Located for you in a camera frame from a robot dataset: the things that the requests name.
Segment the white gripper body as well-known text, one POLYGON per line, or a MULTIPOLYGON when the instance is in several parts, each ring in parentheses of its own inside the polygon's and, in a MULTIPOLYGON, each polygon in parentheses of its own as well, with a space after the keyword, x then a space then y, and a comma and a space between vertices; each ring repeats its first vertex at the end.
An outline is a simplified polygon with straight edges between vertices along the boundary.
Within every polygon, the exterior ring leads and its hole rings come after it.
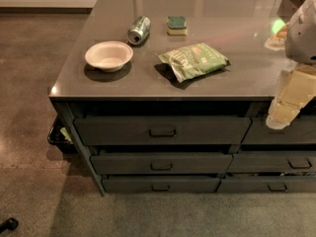
POLYGON ((315 96, 315 65, 298 63, 290 72, 282 71, 266 118, 267 127, 284 129, 289 126, 315 96))

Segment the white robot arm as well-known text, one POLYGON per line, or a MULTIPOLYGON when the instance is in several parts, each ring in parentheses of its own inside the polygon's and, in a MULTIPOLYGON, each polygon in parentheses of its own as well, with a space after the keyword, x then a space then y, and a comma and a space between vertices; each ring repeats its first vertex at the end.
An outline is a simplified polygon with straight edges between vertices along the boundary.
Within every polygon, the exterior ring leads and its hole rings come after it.
POLYGON ((296 62, 290 72, 280 72, 266 119, 267 127, 284 129, 316 97, 316 0, 305 0, 265 47, 271 48, 274 41, 282 43, 285 55, 296 62))

